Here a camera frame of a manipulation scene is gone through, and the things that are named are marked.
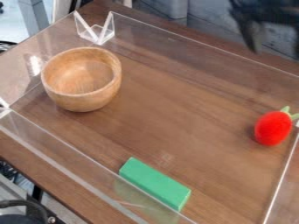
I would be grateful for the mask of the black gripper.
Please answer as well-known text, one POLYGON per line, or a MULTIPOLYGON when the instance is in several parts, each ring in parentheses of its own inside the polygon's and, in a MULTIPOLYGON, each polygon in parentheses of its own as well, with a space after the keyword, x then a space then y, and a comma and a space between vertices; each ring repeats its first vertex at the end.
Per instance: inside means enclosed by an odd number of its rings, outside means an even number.
POLYGON ((262 22, 299 24, 299 0, 228 0, 247 48, 260 53, 266 28, 262 22))

